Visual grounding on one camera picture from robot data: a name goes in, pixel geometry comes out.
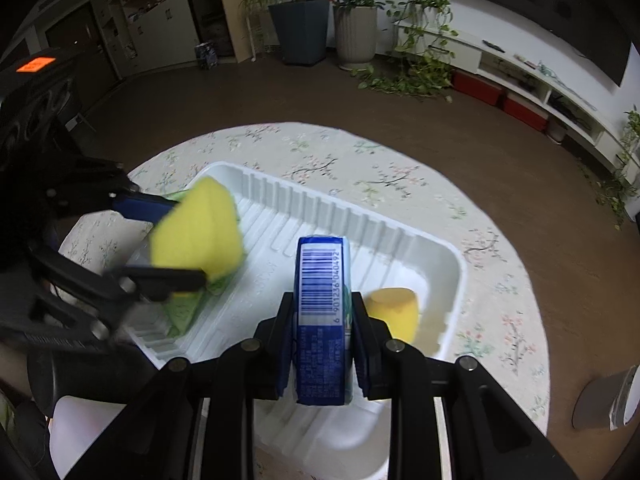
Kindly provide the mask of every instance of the red storage drawer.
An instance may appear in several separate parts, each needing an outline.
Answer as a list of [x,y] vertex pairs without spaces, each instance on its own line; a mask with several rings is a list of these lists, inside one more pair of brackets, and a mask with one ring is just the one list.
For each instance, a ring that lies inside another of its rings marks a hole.
[[549,114],[545,110],[515,92],[507,92],[507,97],[502,102],[502,110],[539,132],[542,132],[549,122]]
[[504,89],[487,79],[467,72],[456,70],[453,75],[453,88],[463,94],[471,95],[491,106],[495,106],[504,93]]

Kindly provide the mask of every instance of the yellow object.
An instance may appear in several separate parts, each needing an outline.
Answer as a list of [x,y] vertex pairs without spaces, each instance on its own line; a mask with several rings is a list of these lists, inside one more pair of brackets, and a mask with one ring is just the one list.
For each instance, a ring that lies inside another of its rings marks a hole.
[[418,329],[418,298],[408,288],[379,288],[365,299],[369,317],[386,322],[391,337],[405,343],[414,340]]
[[210,282],[232,273],[244,252],[231,193],[201,178],[153,229],[150,248],[154,267],[202,269]]

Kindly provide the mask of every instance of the floral tablecloth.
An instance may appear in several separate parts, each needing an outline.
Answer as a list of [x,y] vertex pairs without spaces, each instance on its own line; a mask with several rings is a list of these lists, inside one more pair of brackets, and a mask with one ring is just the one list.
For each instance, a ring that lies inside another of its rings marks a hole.
[[[292,180],[373,208],[448,240],[469,268],[466,297],[447,356],[472,354],[546,432],[548,351],[540,311],[516,251],[494,225],[449,180],[384,146],[334,128],[312,124],[254,124],[187,140],[131,171],[143,191],[182,189],[217,160]],[[95,271],[124,263],[148,225],[114,212],[86,215],[60,252]],[[269,480],[310,478],[257,453],[258,474]]]

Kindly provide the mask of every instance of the orange sticker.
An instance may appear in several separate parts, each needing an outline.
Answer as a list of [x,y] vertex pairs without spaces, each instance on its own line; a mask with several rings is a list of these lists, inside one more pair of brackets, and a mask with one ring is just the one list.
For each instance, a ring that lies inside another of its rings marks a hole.
[[16,72],[37,72],[42,67],[47,66],[49,63],[53,63],[55,60],[55,57],[37,57],[27,64],[22,65],[18,70],[16,70]]

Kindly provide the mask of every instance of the black television screen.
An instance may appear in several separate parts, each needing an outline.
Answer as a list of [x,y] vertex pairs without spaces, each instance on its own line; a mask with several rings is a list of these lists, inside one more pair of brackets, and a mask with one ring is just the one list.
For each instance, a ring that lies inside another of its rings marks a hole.
[[620,85],[631,40],[603,0],[489,1],[529,18],[562,38]]

